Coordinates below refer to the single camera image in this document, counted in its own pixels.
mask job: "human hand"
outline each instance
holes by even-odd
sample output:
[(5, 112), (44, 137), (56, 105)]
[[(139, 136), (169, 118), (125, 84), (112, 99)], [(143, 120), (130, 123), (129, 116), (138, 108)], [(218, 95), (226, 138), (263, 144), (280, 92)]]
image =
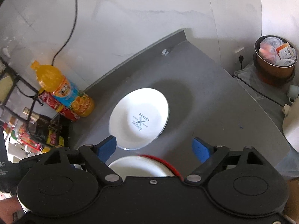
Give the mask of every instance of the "human hand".
[(0, 200), (0, 218), (6, 224), (11, 224), (13, 222), (13, 214), (21, 210), (22, 206), (17, 197)]

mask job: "screw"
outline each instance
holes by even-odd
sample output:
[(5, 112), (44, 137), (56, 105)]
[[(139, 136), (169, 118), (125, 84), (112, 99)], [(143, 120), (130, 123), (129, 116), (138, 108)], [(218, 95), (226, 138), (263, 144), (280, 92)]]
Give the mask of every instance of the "screw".
[(105, 177), (105, 180), (108, 181), (108, 182), (116, 182), (119, 180), (119, 176), (116, 175), (116, 174), (108, 174), (106, 177)]
[(199, 182), (201, 180), (201, 176), (199, 176), (197, 174), (191, 174), (191, 175), (187, 176), (187, 180), (190, 182)]
[(157, 183), (158, 183), (158, 181), (157, 181), (157, 180), (153, 180), (153, 179), (152, 179), (152, 180), (150, 180), (150, 181), (149, 181), (149, 183), (150, 183), (150, 184), (157, 184)]

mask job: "marble wall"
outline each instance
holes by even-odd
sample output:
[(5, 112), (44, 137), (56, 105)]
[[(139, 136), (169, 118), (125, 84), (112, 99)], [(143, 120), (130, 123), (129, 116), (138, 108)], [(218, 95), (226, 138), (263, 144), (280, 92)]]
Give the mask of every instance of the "marble wall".
[[(250, 60), (261, 36), (261, 0), (78, 0), (78, 22), (55, 66), (85, 89), (164, 36), (184, 28), (187, 39), (229, 73), (234, 51)], [(32, 84), (32, 60), (50, 63), (67, 39), (74, 0), (5, 0), (0, 7), (0, 48)]]
[(263, 35), (283, 37), (299, 51), (299, 0), (262, 0), (262, 16)]

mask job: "white mug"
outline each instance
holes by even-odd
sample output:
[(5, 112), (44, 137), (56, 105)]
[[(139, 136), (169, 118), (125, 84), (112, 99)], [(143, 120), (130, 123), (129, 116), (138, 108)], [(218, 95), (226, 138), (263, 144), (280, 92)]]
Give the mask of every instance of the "white mug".
[(287, 96), (289, 98), (289, 102), (292, 104), (294, 100), (299, 96), (299, 87), (295, 85), (290, 85)]

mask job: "orange juice bottle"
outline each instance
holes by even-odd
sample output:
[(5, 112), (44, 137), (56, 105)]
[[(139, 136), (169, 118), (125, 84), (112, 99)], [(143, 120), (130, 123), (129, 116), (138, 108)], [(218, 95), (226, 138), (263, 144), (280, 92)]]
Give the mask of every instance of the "orange juice bottle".
[(93, 111), (95, 105), (92, 98), (80, 91), (58, 68), (40, 65), (37, 61), (32, 63), (31, 68), (36, 71), (40, 86), (76, 114), (85, 117)]

